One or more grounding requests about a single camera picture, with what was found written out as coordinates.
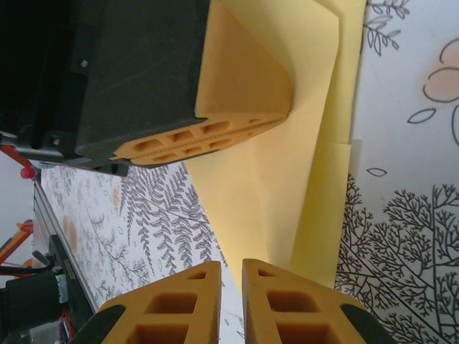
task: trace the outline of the red knob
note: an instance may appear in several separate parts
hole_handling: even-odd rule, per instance
[[[21,170],[21,177],[24,179],[32,179],[35,177],[35,174],[37,174],[37,172],[35,171],[35,168],[33,168],[32,166],[24,167]]]

